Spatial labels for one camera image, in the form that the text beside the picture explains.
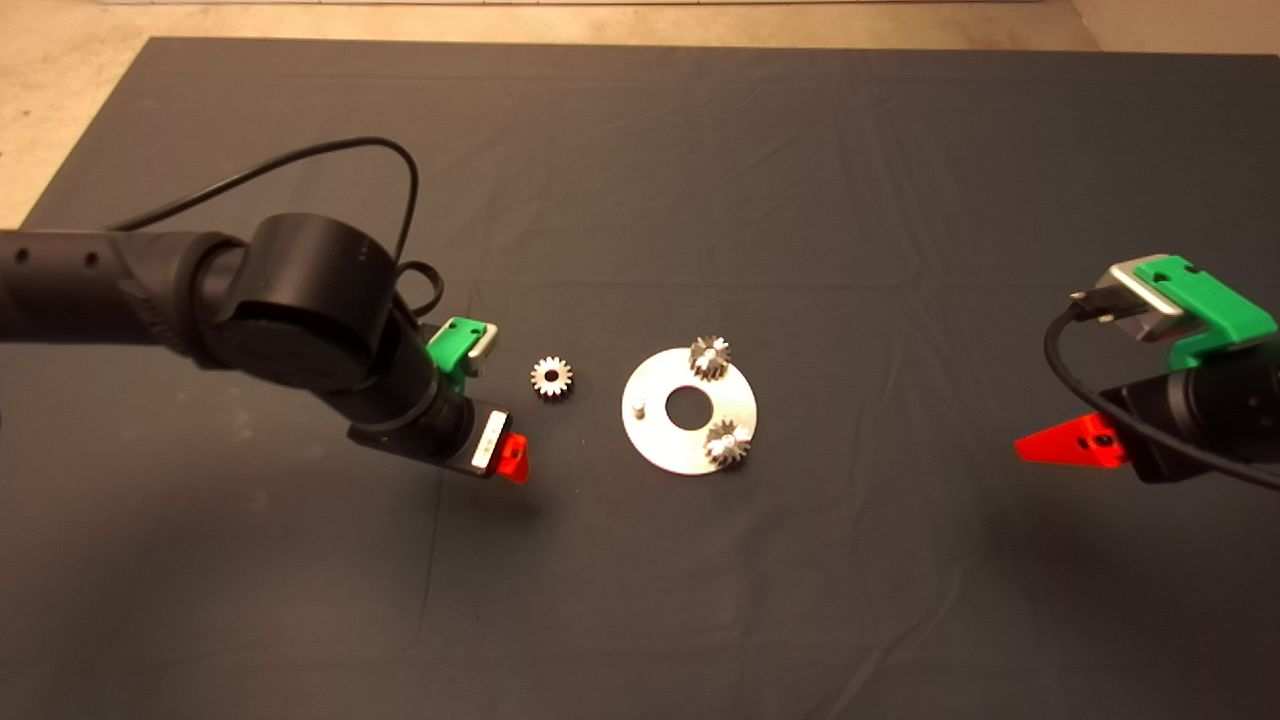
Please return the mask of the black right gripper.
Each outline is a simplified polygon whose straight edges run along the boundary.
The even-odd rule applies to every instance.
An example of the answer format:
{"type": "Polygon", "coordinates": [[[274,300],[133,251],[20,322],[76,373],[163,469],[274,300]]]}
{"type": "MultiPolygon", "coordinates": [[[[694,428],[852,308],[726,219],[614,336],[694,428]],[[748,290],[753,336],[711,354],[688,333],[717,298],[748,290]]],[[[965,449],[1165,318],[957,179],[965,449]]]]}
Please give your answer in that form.
{"type": "MultiPolygon", "coordinates": [[[[1222,355],[1198,368],[1103,389],[1101,396],[1180,441],[1239,462],[1277,465],[1276,355],[1222,355]]],[[[1116,428],[1091,413],[1021,437],[1024,462],[1115,469],[1129,464],[1116,428]]]]}

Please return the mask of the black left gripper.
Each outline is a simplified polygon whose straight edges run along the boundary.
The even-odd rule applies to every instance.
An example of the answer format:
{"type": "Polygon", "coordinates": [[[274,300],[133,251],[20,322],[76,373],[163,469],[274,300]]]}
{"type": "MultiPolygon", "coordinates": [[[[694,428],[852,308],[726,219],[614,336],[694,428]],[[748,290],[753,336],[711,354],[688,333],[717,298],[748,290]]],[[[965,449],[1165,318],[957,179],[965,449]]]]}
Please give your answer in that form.
{"type": "Polygon", "coordinates": [[[348,438],[366,448],[435,468],[507,482],[529,482],[529,439],[506,436],[508,409],[462,395],[442,392],[410,415],[383,424],[351,424],[348,438]]]}

